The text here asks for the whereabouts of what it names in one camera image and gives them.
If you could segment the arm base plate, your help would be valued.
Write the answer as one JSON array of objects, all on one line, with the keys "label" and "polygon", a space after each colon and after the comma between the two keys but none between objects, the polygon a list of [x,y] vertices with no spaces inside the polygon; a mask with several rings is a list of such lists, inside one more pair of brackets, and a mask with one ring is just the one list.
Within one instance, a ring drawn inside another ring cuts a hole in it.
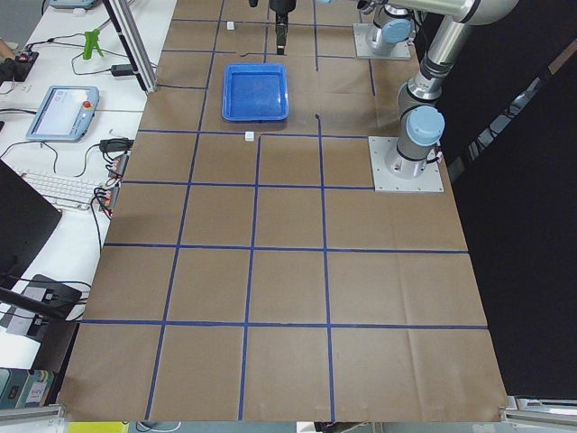
[{"label": "arm base plate", "polygon": [[439,162],[431,150],[422,161],[398,154],[398,137],[368,138],[373,186],[376,192],[443,193]]},{"label": "arm base plate", "polygon": [[355,23],[353,37],[357,59],[365,60],[409,60],[408,42],[386,42],[378,29],[370,23]]}]

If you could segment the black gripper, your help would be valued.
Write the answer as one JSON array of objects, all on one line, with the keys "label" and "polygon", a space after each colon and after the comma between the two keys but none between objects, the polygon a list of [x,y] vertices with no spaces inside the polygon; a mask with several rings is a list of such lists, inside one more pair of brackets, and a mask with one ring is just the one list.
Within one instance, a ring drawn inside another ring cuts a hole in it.
[{"label": "black gripper", "polygon": [[288,36],[288,15],[297,5],[296,0],[270,0],[270,9],[275,12],[276,54],[284,55]]}]

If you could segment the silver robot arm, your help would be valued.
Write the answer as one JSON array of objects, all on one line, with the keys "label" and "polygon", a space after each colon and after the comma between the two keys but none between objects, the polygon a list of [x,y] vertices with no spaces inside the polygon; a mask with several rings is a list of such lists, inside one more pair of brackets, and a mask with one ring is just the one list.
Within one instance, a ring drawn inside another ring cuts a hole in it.
[{"label": "silver robot arm", "polygon": [[[413,33],[411,10],[389,5],[386,1],[355,1],[361,14],[373,13],[371,23],[355,23],[353,37],[359,59],[408,60],[408,40]],[[296,9],[292,0],[270,0],[275,15],[276,53],[285,54],[289,14]]]},{"label": "silver robot arm", "polygon": [[399,138],[385,156],[387,169],[412,180],[422,174],[427,155],[444,132],[444,117],[435,108],[442,84],[449,75],[467,38],[476,25],[495,23],[509,14],[516,1],[360,1],[364,10],[408,9],[441,14],[444,19],[420,63],[419,72],[398,92]]}]

